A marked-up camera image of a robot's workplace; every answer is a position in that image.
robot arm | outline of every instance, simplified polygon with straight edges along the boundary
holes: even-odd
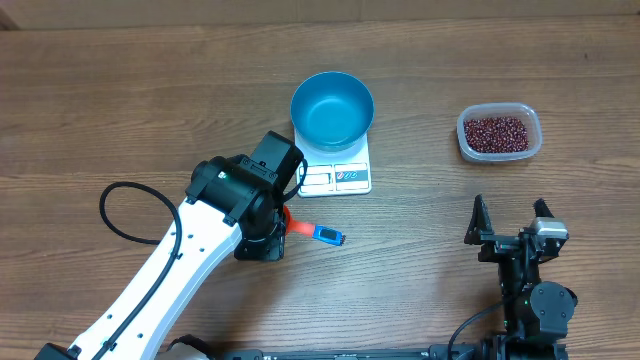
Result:
[[[176,243],[180,231],[174,222],[122,295],[96,323],[69,349],[47,344],[35,359],[154,358],[189,300],[227,255],[233,252],[238,260],[258,261],[277,261],[284,256],[284,202],[298,190],[285,195],[284,189],[301,162],[306,174],[302,152],[290,140],[270,131],[251,157],[215,157],[198,164],[177,214],[169,200],[163,199],[182,224],[181,242]],[[155,192],[140,184],[116,183],[105,189],[101,204],[118,186]],[[110,228],[123,234],[112,225]]]
[[[222,222],[225,214],[202,201],[178,208],[183,227],[180,255],[158,290],[102,359],[153,359],[167,332],[211,271],[242,239],[238,224]],[[175,223],[124,292],[71,348],[77,359],[90,360],[140,302],[167,263],[175,242]]]

wood grain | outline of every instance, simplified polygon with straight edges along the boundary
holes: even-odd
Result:
[[[6,0],[2,10],[12,28],[53,30],[632,15],[640,11],[640,0]]]
[[[292,136],[296,86],[360,77],[377,106],[373,192],[292,200],[297,218],[346,232],[342,248],[290,236],[276,264],[225,261],[168,336],[266,350],[445,342],[499,298],[497,267],[462,243],[483,193],[501,233],[544,197],[571,240],[543,279],[580,297],[572,359],[640,348],[640,18],[441,20],[0,33],[0,358],[69,344],[153,251],[112,234],[100,192],[132,180],[184,196],[193,167]],[[519,101],[541,118],[529,161],[464,162],[455,121]],[[115,192],[126,231],[159,237],[169,214]],[[500,327],[470,327],[474,341]]]

blue object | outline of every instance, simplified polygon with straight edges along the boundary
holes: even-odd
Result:
[[[347,237],[342,235],[340,231],[333,230],[322,225],[316,225],[316,228],[313,231],[313,238],[326,242],[330,245],[342,246]]]
[[[311,146],[324,151],[349,148],[367,133],[375,106],[369,89],[342,72],[305,80],[291,99],[291,121]]]

digital kitchen scale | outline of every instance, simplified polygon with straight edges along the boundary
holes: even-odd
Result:
[[[296,146],[304,154],[309,167],[304,184],[298,190],[301,197],[368,194],[371,192],[369,143],[365,134],[346,150],[328,152],[309,145],[295,131]],[[302,165],[296,172],[296,182],[304,174]]]

red beans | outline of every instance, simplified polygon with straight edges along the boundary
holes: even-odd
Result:
[[[512,153],[529,148],[527,128],[512,116],[467,120],[464,135],[469,147],[480,153]]]

